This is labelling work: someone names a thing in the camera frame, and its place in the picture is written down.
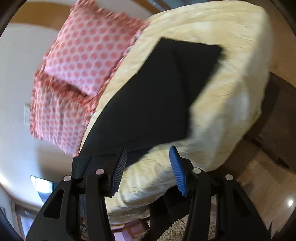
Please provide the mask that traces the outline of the cream yellow bedspread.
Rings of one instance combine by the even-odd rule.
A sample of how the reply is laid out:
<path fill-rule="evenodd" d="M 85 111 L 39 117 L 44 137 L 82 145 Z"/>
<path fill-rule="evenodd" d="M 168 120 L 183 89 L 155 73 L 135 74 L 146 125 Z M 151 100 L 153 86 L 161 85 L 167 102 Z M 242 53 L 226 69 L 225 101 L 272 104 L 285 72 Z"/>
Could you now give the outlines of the cream yellow bedspread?
<path fill-rule="evenodd" d="M 107 84 L 89 125 L 140 69 L 159 38 L 221 45 L 218 69 L 191 105 L 189 136 L 175 142 L 195 167 L 215 170 L 260 116 L 272 55 L 269 16 L 245 1 L 210 1 L 163 11 L 148 22 Z"/>

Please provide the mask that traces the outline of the dark wooden furniture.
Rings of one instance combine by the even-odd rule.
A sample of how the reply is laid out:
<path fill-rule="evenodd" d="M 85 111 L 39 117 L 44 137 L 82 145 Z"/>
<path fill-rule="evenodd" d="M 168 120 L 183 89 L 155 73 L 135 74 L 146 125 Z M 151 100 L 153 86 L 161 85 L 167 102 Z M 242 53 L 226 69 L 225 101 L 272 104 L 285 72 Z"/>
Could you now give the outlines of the dark wooden furniture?
<path fill-rule="evenodd" d="M 295 172 L 295 87 L 270 73 L 261 115 L 244 139 Z"/>

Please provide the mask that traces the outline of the window with dark frame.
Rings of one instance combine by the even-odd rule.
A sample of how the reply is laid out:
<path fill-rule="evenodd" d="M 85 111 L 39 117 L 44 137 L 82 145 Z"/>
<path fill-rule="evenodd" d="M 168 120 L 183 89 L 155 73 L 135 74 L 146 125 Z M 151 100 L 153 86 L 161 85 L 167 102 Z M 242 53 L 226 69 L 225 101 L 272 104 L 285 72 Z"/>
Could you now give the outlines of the window with dark frame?
<path fill-rule="evenodd" d="M 38 178 L 33 175 L 30 176 L 30 180 L 41 198 L 48 198 L 58 185 L 57 182 Z"/>

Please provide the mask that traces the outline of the pink polka dot pillow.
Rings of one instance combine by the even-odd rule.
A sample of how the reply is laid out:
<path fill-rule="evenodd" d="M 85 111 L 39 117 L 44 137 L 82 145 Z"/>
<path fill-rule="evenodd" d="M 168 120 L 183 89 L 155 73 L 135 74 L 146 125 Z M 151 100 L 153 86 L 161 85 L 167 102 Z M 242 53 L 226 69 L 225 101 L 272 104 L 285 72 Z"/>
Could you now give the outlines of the pink polka dot pillow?
<path fill-rule="evenodd" d="M 30 107 L 31 135 L 75 157 L 96 107 L 96 97 L 38 70 Z"/>
<path fill-rule="evenodd" d="M 45 72 L 95 97 L 144 22 L 76 1 L 46 57 Z"/>

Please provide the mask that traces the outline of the beige shaggy rug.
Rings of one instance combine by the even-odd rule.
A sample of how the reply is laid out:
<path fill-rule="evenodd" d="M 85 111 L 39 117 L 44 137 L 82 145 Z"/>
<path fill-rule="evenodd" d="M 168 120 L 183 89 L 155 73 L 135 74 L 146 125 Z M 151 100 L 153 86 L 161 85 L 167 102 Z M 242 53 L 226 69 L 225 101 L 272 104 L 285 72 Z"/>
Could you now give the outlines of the beige shaggy rug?
<path fill-rule="evenodd" d="M 159 238 L 158 240 L 183 240 L 185 233 L 186 223 L 183 220 L 178 220 L 172 224 Z M 216 222 L 211 222 L 209 226 L 208 240 L 215 238 Z"/>

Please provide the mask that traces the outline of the rear pink polka dot pillow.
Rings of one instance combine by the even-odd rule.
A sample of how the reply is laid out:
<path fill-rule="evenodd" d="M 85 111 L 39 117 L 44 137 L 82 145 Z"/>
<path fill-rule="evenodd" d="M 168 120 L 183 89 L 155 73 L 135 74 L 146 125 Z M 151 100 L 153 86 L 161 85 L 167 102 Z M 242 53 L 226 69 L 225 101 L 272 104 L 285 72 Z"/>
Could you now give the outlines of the rear pink polka dot pillow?
<path fill-rule="evenodd" d="M 96 97 L 38 70 L 30 107 L 31 135 L 75 157 L 96 107 Z"/>

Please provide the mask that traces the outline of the black pants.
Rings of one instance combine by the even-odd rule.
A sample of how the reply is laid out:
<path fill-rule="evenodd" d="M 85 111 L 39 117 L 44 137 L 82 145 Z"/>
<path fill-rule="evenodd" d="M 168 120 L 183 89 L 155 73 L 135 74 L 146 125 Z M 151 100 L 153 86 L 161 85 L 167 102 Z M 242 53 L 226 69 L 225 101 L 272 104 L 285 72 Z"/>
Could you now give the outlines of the black pants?
<path fill-rule="evenodd" d="M 132 165 L 153 147 L 186 138 L 190 106 L 221 53 L 219 45 L 161 38 L 104 107 L 73 159 L 72 176 L 81 178 L 109 166 L 121 148 Z"/>

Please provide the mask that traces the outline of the front pink polka dot pillow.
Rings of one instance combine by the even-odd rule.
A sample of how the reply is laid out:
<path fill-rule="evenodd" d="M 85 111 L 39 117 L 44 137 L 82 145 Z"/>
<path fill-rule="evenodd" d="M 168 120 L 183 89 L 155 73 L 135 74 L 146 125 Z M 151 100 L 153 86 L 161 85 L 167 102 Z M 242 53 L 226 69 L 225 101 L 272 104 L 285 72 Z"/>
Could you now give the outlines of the front pink polka dot pillow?
<path fill-rule="evenodd" d="M 45 72 L 95 97 L 144 22 L 76 1 L 46 57 Z"/>

